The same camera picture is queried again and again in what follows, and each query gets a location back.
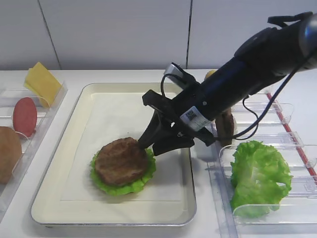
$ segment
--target barcode label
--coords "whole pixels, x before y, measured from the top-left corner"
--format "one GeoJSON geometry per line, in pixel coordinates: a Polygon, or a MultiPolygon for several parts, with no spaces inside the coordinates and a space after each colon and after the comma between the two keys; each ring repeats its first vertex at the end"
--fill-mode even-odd
{"type": "Polygon", "coordinates": [[[180,116],[180,119],[194,131],[199,131],[210,124],[210,121],[206,119],[195,106],[184,112],[183,115],[180,116]]]}
{"type": "Polygon", "coordinates": [[[186,113],[188,120],[193,120],[197,115],[193,111],[189,111],[186,113]]]}

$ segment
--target white table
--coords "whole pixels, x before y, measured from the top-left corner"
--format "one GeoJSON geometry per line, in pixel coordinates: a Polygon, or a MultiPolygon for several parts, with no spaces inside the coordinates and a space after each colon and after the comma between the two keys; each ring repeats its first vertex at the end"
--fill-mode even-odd
{"type": "MultiPolygon", "coordinates": [[[[198,81],[202,81],[208,70],[188,70],[198,81]]],[[[210,148],[196,140],[192,148],[194,183],[198,210],[194,220],[183,228],[45,228],[35,224],[29,215],[29,206],[35,189],[45,170],[55,144],[62,133],[70,112],[82,88],[93,82],[160,82],[163,70],[57,70],[54,76],[66,83],[68,93],[57,112],[27,174],[25,175],[5,217],[0,223],[1,238],[204,238],[220,237],[217,216],[207,164],[210,148]]],[[[23,88],[26,71],[0,71],[0,84],[6,88],[23,88]]],[[[290,126],[297,131],[305,144],[317,144],[317,70],[301,72],[294,76],[277,98],[281,103],[295,107],[290,126]]],[[[316,234],[249,235],[250,237],[316,237],[316,234]]]]}

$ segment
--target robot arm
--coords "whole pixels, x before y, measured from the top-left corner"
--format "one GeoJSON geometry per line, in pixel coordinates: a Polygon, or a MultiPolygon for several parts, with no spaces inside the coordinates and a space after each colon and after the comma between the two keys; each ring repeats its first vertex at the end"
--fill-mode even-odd
{"type": "Polygon", "coordinates": [[[305,60],[298,71],[317,67],[317,14],[269,17],[268,22],[281,29],[266,28],[248,39],[234,57],[203,83],[172,63],[166,77],[183,90],[173,99],[149,90],[143,95],[145,106],[155,111],[139,145],[153,145],[155,155],[188,148],[194,138],[206,146],[216,138],[205,128],[215,117],[240,100],[256,94],[288,75],[305,60]]]}

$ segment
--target green lettuce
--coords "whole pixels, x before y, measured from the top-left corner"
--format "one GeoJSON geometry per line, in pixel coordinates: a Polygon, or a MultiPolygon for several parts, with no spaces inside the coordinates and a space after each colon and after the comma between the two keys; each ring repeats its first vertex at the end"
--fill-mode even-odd
{"type": "Polygon", "coordinates": [[[91,166],[91,172],[90,172],[90,177],[93,180],[94,184],[102,191],[104,191],[105,193],[112,195],[112,196],[118,196],[118,195],[124,195],[124,194],[128,194],[128,193],[136,193],[136,192],[140,192],[143,190],[144,185],[151,179],[153,178],[153,173],[156,171],[156,165],[155,165],[155,158],[154,158],[154,153],[151,149],[146,149],[147,155],[148,155],[148,159],[149,159],[149,166],[147,171],[144,173],[144,175],[132,182],[129,183],[127,185],[124,186],[113,186],[113,185],[107,185],[105,184],[100,177],[98,176],[98,174],[96,173],[95,170],[95,160],[97,158],[97,155],[99,153],[99,151],[94,155],[90,166],[91,166]]]}
{"type": "Polygon", "coordinates": [[[240,143],[231,162],[231,184],[234,195],[232,209],[246,204],[277,204],[277,206],[245,206],[234,211],[237,216],[250,218],[279,209],[279,203],[288,195],[292,177],[288,164],[273,146],[258,141],[240,143]]]}

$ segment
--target white wall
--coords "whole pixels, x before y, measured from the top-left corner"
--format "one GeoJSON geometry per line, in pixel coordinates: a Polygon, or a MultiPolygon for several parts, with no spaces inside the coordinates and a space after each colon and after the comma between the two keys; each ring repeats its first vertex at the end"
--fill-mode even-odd
{"type": "Polygon", "coordinates": [[[0,1],[0,69],[59,69],[37,0],[0,1]]]}
{"type": "Polygon", "coordinates": [[[190,0],[40,0],[63,69],[185,66],[190,0]]]}
{"type": "Polygon", "coordinates": [[[188,68],[218,68],[269,16],[317,13],[317,0],[194,0],[188,68]]]}

